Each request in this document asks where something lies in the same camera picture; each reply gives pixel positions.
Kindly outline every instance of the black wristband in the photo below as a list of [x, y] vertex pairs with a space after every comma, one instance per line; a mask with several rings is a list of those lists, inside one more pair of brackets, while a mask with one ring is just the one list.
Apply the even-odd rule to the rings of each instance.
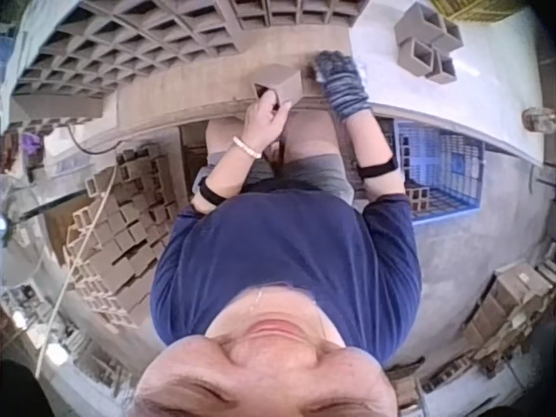
[[201, 194], [202, 198], [207, 200], [209, 203], [215, 206], [220, 206], [223, 202], [226, 201], [226, 199], [218, 195], [217, 193], [215, 193], [212, 189], [210, 189], [209, 186], [206, 184], [206, 181], [207, 181], [206, 176], [204, 176], [199, 181], [199, 194]]
[[366, 178], [375, 178], [376, 176], [385, 175], [388, 172], [395, 171], [398, 168], [398, 163], [394, 156], [390, 158], [388, 162], [384, 162], [380, 165], [372, 165], [370, 167], [358, 167], [357, 172], [362, 180]]

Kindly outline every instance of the nose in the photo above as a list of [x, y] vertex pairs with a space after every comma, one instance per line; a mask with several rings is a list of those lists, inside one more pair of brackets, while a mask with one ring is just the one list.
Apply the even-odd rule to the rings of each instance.
[[318, 361], [317, 349], [308, 341], [281, 335], [241, 338], [230, 346], [228, 356], [239, 367], [273, 374], [315, 367]]

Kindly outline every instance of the hand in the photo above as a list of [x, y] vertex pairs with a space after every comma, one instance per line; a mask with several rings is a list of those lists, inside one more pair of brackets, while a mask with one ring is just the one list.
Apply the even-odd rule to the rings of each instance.
[[314, 59], [314, 71], [330, 107], [341, 120], [371, 108], [351, 56], [338, 51], [322, 51]]
[[252, 150], [262, 152], [284, 130], [292, 103], [286, 102], [274, 112], [277, 101], [276, 93], [269, 89], [248, 107], [241, 139]]

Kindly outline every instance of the blue t-shirt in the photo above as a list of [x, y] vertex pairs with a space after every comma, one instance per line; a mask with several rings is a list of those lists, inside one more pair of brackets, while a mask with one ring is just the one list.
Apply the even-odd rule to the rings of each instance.
[[277, 282], [308, 291], [348, 346], [387, 361], [420, 300], [407, 198], [383, 196], [362, 215], [296, 189], [238, 195], [209, 215], [186, 208], [156, 269], [156, 332], [166, 344], [204, 334], [241, 291]]

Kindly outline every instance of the white bracelet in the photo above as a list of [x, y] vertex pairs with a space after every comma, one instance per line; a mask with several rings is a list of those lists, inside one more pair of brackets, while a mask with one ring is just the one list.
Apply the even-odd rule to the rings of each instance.
[[257, 152], [256, 150], [252, 150], [249, 146], [247, 146], [245, 144], [245, 142], [243, 142], [239, 137], [234, 136], [234, 143], [240, 147], [241, 149], [243, 149], [245, 152], [247, 152], [247, 154], [249, 156], [253, 156], [254, 159], [261, 159], [262, 158], [262, 153]]

